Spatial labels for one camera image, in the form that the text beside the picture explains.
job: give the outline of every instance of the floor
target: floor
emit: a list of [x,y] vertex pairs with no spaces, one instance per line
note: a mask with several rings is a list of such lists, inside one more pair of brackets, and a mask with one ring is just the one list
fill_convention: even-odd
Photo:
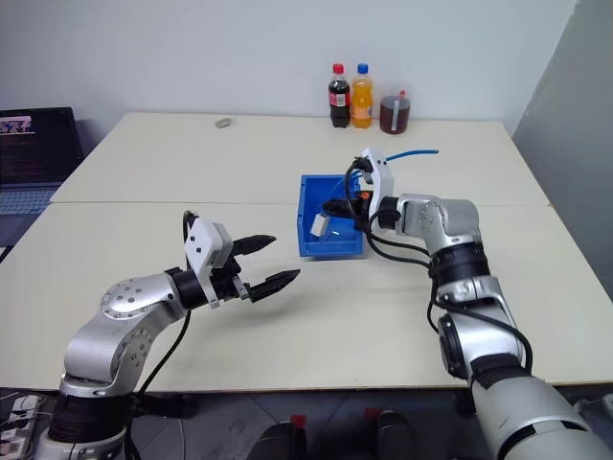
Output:
[[[0,390],[6,395],[9,389]],[[571,403],[612,392],[613,385],[587,391],[562,390]],[[368,390],[187,395],[197,404],[183,421],[144,416],[134,422],[133,438],[144,460],[243,460],[264,430],[292,416],[304,416],[312,458],[372,459],[374,422],[383,409],[405,415],[420,439],[420,459],[489,459],[475,418],[458,415],[455,392],[447,390]],[[583,416],[613,449],[613,419],[592,400]],[[2,403],[2,420],[11,398]],[[50,397],[42,409],[53,409]],[[47,424],[41,417],[38,432]]]

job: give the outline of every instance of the orange bottle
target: orange bottle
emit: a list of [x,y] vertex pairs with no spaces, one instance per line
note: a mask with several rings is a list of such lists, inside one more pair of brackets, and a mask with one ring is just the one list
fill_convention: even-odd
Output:
[[357,64],[352,84],[352,123],[355,127],[369,127],[373,119],[373,81],[368,76],[368,64]]

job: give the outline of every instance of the blue storage box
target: blue storage box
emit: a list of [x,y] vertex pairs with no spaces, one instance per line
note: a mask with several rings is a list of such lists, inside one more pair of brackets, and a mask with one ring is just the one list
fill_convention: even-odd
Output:
[[[345,196],[343,175],[303,175],[298,205],[298,248],[303,257],[342,257],[362,254],[362,232],[353,229],[350,218],[329,218],[326,233],[311,235],[315,216],[322,212],[322,204],[332,198]],[[359,178],[352,178],[352,195],[359,190]]]

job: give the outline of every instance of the small gray object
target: small gray object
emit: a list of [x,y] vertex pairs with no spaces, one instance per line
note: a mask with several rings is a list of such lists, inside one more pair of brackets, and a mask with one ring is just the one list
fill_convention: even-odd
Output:
[[221,118],[215,122],[215,126],[218,128],[228,127],[232,124],[231,118]]

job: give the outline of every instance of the white table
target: white table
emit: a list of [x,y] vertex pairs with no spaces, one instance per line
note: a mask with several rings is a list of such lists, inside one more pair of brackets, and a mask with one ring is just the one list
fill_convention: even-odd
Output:
[[[0,349],[11,350],[0,355],[0,386],[57,388],[68,341],[110,285],[184,263],[185,209],[223,222],[234,238],[279,238],[240,258],[246,281],[302,273],[258,304],[195,310],[151,390],[465,386],[444,371],[425,321],[422,268],[368,251],[351,261],[301,260],[294,205],[193,203],[52,204],[0,264]],[[534,346],[534,372],[554,383],[612,381],[613,306],[556,212],[479,211],[492,273]],[[179,327],[158,337],[146,374]]]
[[478,205],[546,205],[499,122],[411,121],[334,128],[326,118],[131,113],[53,196],[53,202],[297,204],[300,176],[344,173],[368,146],[385,155],[439,149],[392,164],[397,192],[462,197]]

